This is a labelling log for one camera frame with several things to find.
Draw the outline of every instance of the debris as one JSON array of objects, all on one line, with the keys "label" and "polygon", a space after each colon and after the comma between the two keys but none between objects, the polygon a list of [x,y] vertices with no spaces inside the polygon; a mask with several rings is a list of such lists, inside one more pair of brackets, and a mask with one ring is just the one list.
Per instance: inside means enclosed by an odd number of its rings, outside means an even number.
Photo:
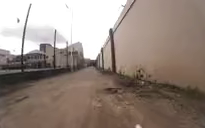
[{"label": "debris", "polygon": [[21,101],[23,101],[23,100],[25,100],[25,99],[27,99],[27,98],[29,98],[28,95],[25,95],[25,96],[19,96],[19,97],[17,97],[17,98],[14,100],[14,102],[15,102],[15,103],[17,103],[17,102],[21,102]]},{"label": "debris", "polygon": [[135,125],[135,128],[142,128],[142,127],[141,127],[141,125],[136,124],[136,125]]},{"label": "debris", "polygon": [[121,88],[105,88],[105,91],[109,93],[123,93],[123,90]]}]

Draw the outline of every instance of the white wall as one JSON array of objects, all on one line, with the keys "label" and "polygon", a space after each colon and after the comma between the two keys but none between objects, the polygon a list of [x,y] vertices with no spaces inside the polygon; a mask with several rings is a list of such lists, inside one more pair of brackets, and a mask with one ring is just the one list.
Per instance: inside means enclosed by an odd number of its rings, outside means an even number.
[{"label": "white wall", "polygon": [[114,42],[117,71],[205,91],[205,0],[136,0]]}]

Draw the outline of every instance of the cloudy sky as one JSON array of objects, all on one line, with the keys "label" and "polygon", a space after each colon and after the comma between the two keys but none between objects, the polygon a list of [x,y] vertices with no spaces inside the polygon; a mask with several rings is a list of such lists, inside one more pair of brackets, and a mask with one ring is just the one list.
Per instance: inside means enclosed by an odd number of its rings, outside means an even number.
[{"label": "cloudy sky", "polygon": [[54,29],[58,31],[57,46],[64,48],[65,41],[70,42],[73,11],[73,43],[82,42],[85,57],[94,59],[126,0],[0,0],[0,48],[20,54],[22,31],[30,3],[25,53],[38,49],[40,43],[53,44]]}]

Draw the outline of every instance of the dirt road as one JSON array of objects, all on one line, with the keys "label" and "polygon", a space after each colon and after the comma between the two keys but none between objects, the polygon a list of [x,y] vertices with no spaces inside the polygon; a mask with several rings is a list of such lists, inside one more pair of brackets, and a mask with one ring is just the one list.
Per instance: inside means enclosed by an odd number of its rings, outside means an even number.
[{"label": "dirt road", "polygon": [[33,86],[0,98],[1,128],[197,127],[123,92],[94,68],[26,84]]}]

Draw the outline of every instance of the ground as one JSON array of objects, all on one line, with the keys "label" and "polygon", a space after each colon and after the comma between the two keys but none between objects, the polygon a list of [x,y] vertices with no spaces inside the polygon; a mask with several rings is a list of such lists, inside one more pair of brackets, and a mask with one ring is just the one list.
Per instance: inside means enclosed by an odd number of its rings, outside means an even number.
[{"label": "ground", "polygon": [[179,105],[183,94],[168,93],[167,97],[163,94],[168,91],[161,95],[152,86],[129,88],[123,81],[90,67],[27,82],[29,87],[0,97],[0,127],[205,127],[203,114],[188,111],[183,101]]}]

